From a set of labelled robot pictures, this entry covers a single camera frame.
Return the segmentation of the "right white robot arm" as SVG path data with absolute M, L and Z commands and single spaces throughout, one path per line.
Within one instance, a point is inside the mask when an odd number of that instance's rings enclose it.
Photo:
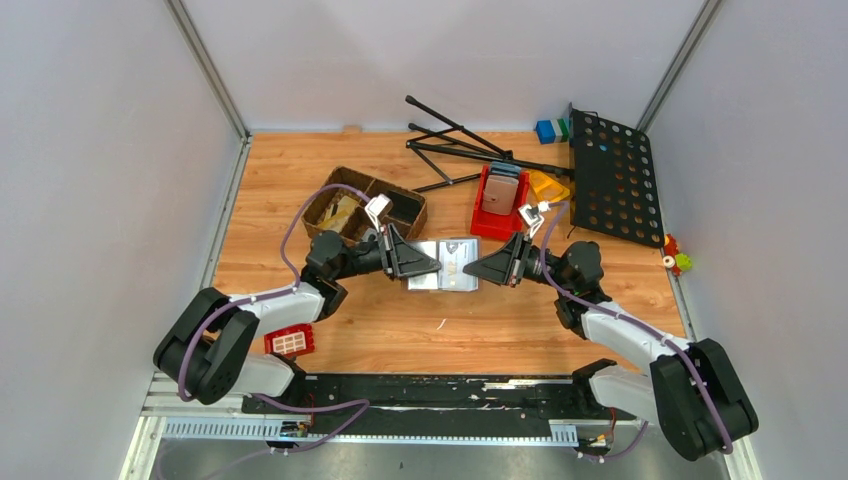
M 759 417 L 723 346 L 691 341 L 652 327 L 622 309 L 603 291 L 600 247 L 577 241 L 556 256 L 514 234 L 496 252 L 475 260 L 464 273 L 515 287 L 523 280 L 553 287 L 563 327 L 625 358 L 635 371 L 597 361 L 581 372 L 571 403 L 584 417 L 608 407 L 660 427 L 670 446 L 695 461 L 712 452 L 732 452 L 736 441 L 755 433 Z

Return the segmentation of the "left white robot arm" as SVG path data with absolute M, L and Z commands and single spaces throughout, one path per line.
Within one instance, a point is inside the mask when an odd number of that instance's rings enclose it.
M 255 340 L 333 315 L 347 296 L 342 279 L 375 272 L 407 279 L 440 267 L 392 224 L 353 246 L 339 233 L 324 231 L 311 240 L 306 264 L 289 286 L 236 296 L 214 287 L 200 290 L 164 335 L 152 362 L 177 382 L 185 401 L 211 405 L 230 393 L 260 393 L 279 411 L 293 413 L 305 403 L 306 386 L 295 379 L 292 361 L 251 353 Z

